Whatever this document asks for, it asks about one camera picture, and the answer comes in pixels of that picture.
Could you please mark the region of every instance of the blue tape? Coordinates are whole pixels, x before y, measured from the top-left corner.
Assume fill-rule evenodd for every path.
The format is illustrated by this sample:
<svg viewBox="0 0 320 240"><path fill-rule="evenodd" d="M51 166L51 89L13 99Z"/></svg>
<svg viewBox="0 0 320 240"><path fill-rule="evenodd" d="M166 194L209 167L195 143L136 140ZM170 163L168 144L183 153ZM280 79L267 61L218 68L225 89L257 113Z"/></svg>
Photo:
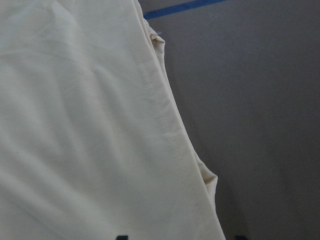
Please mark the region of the blue tape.
<svg viewBox="0 0 320 240"><path fill-rule="evenodd" d="M195 9L195 8L203 7L209 4L216 4L223 1L226 1L226 0L194 0L194 1L189 1L189 2L178 4L178 5L174 5L174 6L161 8L154 11L149 11L149 12L146 12L143 15L143 17L146 20L155 19L165 15L175 14L175 13L186 11L189 9Z"/></svg>

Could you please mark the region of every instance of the white fabric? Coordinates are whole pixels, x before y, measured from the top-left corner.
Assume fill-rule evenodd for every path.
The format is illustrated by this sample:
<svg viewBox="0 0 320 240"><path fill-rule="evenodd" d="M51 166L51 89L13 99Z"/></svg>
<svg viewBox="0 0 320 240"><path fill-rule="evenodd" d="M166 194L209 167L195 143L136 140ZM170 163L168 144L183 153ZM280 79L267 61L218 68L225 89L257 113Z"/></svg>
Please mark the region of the white fabric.
<svg viewBox="0 0 320 240"><path fill-rule="evenodd" d="M223 240L137 0L0 1L0 239Z"/></svg>

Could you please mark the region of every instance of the blue line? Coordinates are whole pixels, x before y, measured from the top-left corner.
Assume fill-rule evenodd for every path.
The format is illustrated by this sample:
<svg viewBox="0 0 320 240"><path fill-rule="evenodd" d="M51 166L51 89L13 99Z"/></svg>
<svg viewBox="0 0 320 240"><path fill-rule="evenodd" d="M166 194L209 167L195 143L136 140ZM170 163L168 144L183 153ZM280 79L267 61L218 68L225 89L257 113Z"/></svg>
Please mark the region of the blue line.
<svg viewBox="0 0 320 240"><path fill-rule="evenodd" d="M161 8L161 9L154 10L154 11L149 11L149 12L146 12L143 15L143 17L146 20L155 19L155 18L159 18L159 17L165 16L165 15L175 14L175 13L186 11L189 9L195 9L195 8L199 8L199 7L202 7L205 5L216 4L219 2L223 2L223 1L225 1L225 0L194 0L194 1L189 1L189 2L182 3L182 4L174 5L174 6Z"/></svg>

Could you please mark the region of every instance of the gray surface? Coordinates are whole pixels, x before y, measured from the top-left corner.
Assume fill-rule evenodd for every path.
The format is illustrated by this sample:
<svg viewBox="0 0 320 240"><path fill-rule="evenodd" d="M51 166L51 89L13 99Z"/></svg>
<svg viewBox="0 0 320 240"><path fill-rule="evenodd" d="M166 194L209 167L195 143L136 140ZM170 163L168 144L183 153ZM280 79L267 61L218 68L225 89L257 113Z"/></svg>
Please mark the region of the gray surface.
<svg viewBox="0 0 320 240"><path fill-rule="evenodd" d="M191 142L219 177L227 239L319 239L320 2L228 0L148 22Z"/></svg>

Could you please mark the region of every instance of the cream-colored cloth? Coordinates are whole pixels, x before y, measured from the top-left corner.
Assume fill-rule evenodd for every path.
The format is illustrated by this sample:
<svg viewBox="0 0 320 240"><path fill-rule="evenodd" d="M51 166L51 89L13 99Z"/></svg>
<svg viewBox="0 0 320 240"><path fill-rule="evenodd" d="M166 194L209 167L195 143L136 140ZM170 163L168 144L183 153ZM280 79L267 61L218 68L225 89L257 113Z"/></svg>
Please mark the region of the cream-colored cloth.
<svg viewBox="0 0 320 240"><path fill-rule="evenodd" d="M137 0L0 1L0 239L224 240Z"/></svg>

